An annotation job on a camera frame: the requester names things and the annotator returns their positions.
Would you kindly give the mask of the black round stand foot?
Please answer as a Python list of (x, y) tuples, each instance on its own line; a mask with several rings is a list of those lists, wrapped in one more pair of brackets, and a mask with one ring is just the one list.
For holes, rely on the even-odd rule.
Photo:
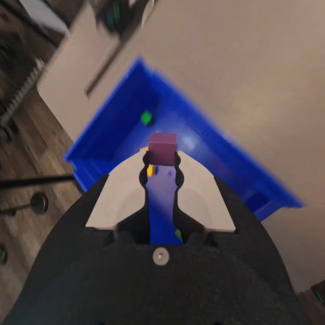
[(45, 193), (35, 193), (30, 202), (17, 205), (0, 211), (0, 217), (14, 217), (18, 211), (30, 209), (36, 215), (45, 214), (48, 210), (48, 198)]

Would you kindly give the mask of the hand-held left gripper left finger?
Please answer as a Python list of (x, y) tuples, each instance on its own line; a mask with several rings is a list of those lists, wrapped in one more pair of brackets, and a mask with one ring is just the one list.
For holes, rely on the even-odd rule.
[(145, 189), (140, 173), (145, 167), (146, 150), (140, 150), (117, 165), (109, 174), (86, 227), (99, 230), (116, 230), (118, 224), (138, 212), (145, 205)]

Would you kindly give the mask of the black stand leg bar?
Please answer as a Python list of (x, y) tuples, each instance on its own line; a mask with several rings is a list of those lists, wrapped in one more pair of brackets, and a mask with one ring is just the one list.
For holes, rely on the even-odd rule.
[(28, 187), (34, 185), (44, 185), (50, 183), (75, 181), (74, 175), (59, 175), (59, 176), (48, 176), (48, 177), (37, 177), (37, 178), (24, 178), (14, 180), (1, 180), (0, 190), (8, 190), (19, 187)]

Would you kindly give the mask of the purple wooden cube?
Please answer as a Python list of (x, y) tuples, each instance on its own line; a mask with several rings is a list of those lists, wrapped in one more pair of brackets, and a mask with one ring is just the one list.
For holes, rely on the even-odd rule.
[(175, 165), (177, 135), (173, 133), (152, 133), (148, 141), (148, 162), (150, 165)]

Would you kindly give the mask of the black power box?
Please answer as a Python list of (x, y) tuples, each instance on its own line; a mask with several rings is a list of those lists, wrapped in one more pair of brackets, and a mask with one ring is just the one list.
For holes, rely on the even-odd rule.
[(122, 34), (129, 16), (129, 1), (106, 0), (100, 3), (96, 19), (103, 23), (109, 32)]

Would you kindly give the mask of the blue plastic bin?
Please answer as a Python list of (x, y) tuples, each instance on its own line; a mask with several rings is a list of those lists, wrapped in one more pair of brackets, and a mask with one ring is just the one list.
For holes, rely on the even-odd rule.
[[(149, 110), (150, 126), (140, 121)], [(84, 191), (148, 144), (152, 133), (177, 135), (177, 149), (220, 178), (254, 213), (265, 220), (281, 208), (304, 203), (242, 149), (215, 128), (190, 101), (140, 59), (67, 151), (74, 176)]]

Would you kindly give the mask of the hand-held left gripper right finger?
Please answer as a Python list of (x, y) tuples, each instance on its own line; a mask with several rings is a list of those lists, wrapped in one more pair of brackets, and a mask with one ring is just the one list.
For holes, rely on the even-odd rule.
[(235, 232), (213, 174), (183, 151), (176, 153), (173, 222), (181, 232)]

